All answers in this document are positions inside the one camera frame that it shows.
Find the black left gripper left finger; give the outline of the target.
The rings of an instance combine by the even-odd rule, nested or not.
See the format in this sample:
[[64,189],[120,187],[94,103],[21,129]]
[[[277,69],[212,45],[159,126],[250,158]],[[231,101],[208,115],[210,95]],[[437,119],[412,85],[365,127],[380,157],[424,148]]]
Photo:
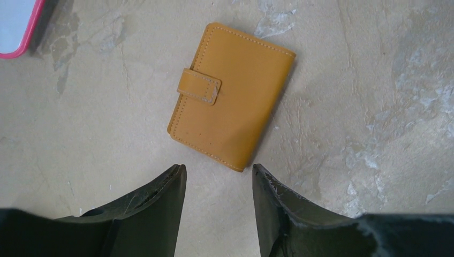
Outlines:
[[78,217],[3,208],[1,256],[174,256],[186,181],[186,167],[175,164]]

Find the yellow leather card holder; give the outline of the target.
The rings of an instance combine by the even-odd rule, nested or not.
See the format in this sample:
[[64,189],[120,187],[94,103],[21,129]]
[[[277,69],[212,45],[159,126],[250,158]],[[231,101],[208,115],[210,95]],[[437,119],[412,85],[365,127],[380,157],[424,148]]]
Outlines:
[[167,132],[172,139],[242,172],[296,55],[226,25],[208,24],[182,71]]

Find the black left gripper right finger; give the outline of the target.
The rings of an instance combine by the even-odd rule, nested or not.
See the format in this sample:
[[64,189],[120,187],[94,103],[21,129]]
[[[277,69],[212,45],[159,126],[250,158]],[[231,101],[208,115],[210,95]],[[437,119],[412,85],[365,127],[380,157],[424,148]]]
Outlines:
[[451,214],[363,214],[329,211],[252,169],[262,256],[453,256]]

